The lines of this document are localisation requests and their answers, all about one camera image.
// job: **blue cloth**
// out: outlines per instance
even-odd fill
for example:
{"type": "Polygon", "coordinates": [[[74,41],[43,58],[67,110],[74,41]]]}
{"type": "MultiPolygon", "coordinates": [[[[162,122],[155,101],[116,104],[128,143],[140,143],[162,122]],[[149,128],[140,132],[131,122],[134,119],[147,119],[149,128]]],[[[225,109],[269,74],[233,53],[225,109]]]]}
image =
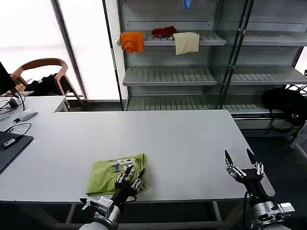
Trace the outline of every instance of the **blue cloth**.
{"type": "Polygon", "coordinates": [[[184,10],[187,11],[192,3],[192,0],[184,0],[184,10]]]}

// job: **folded shirt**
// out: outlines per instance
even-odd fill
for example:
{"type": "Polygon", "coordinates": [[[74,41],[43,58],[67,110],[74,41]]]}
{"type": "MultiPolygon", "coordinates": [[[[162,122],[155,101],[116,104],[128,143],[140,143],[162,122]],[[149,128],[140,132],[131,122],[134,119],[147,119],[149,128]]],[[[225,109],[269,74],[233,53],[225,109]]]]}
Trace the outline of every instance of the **folded shirt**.
{"type": "MultiPolygon", "coordinates": [[[[90,179],[88,182],[86,194],[88,196],[109,195],[115,192],[115,180],[125,169],[133,164],[132,180],[135,181],[141,171],[146,167],[145,154],[124,157],[109,161],[96,161],[93,163],[90,179]]],[[[146,189],[146,182],[143,177],[143,183],[140,191],[146,189]]]]}
{"type": "Polygon", "coordinates": [[[176,55],[198,52],[200,35],[193,32],[174,34],[176,55]]]}
{"type": "Polygon", "coordinates": [[[122,49],[127,50],[128,53],[143,51],[143,33],[142,32],[126,32],[119,37],[122,49]]]}
{"type": "Polygon", "coordinates": [[[155,37],[170,37],[175,33],[177,33],[177,30],[173,26],[152,30],[152,34],[155,37]]]}

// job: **laptop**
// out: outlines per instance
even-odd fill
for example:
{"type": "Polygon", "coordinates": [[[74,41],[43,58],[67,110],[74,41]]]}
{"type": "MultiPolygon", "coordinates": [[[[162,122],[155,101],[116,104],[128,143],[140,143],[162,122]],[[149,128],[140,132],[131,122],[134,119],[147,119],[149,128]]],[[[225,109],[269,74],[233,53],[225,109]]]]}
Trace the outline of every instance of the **laptop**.
{"type": "Polygon", "coordinates": [[[31,143],[33,137],[23,136],[9,147],[5,147],[12,138],[20,137],[19,134],[0,132],[0,173],[31,143]]]}

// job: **white table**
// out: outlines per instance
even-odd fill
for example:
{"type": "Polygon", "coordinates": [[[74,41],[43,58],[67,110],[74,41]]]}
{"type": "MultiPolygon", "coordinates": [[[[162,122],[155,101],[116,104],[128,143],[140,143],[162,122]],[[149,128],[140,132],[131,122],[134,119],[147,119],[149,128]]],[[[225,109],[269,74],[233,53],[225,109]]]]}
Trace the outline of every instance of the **white table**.
{"type": "MultiPolygon", "coordinates": [[[[147,156],[149,184],[139,202],[243,198],[244,186],[225,170],[224,150],[250,168],[249,146],[227,110],[55,113],[63,103],[60,96],[27,98],[26,109],[39,111],[27,133],[35,139],[0,174],[0,200],[78,202],[94,161],[138,153],[147,156]]],[[[1,121],[0,130],[15,118],[1,121]]],[[[266,176],[262,184],[273,196],[266,176]]]]}

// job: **monitor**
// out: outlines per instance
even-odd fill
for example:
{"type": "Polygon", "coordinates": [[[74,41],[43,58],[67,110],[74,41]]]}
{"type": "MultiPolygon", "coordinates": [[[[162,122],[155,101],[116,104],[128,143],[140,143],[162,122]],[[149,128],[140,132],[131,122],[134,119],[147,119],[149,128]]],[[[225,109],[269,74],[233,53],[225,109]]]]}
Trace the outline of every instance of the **monitor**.
{"type": "Polygon", "coordinates": [[[0,94],[5,93],[6,91],[11,90],[15,87],[15,82],[8,74],[2,63],[0,62],[0,94]]]}

